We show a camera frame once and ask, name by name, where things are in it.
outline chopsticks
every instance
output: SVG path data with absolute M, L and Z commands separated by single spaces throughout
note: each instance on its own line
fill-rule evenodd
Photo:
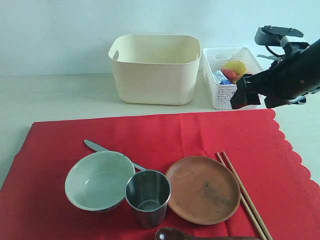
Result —
M 220 154 L 217 152 L 216 155 L 218 156 L 220 162 L 226 167 L 226 164 L 224 163 L 223 159 L 221 158 Z M 225 157 L 225 160 L 227 161 L 231 172 L 233 173 L 233 175 L 235 176 L 236 180 L 239 183 L 240 189 L 242 191 L 242 193 L 240 193 L 240 198 L 241 201 L 247 211 L 247 213 L 249 214 L 252 223 L 254 224 L 256 230 L 258 231 L 260 237 L 262 240 L 273 240 L 273 238 L 271 237 L 264 221 L 262 220 L 262 218 L 260 217 L 254 203 L 252 202 L 249 194 L 247 193 L 247 190 L 244 186 L 244 184 L 242 183 L 240 177 L 238 176 L 236 170 L 234 169 L 234 167 L 232 166 L 226 152 L 223 152 L 223 155 Z

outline white table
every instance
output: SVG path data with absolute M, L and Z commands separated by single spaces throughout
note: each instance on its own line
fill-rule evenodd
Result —
M 117 95 L 112 74 L 0 78 L 0 187 L 33 122 L 215 111 L 199 72 L 194 99 L 182 106 L 128 104 Z M 320 93 L 305 105 L 275 108 L 293 150 L 320 183 Z

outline butter knife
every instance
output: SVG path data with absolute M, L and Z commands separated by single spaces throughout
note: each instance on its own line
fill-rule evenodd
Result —
M 101 152 L 101 151 L 110 151 L 106 148 L 104 148 L 103 146 L 100 146 L 99 144 L 96 144 L 95 142 L 93 141 L 90 141 L 88 139 L 85 139 L 84 140 L 84 144 L 92 149 L 93 151 L 96 151 L 96 152 Z M 139 169 L 140 171 L 144 171 L 144 170 L 147 170 L 146 168 L 144 168 L 143 166 L 140 166 L 139 164 L 136 164 L 135 162 L 131 161 L 133 163 L 133 166 L 136 168 L 136 169 Z

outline stainless steel cup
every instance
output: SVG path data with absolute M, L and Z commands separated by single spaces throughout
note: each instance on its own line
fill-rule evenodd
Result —
M 156 170 L 137 172 L 125 187 L 125 199 L 143 229 L 156 228 L 164 221 L 170 196 L 169 180 Z

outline wooden spoon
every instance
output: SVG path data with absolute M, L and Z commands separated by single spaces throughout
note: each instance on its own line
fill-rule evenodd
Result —
M 172 227 L 162 227 L 156 231 L 155 240 L 260 240 L 250 236 L 196 237 Z

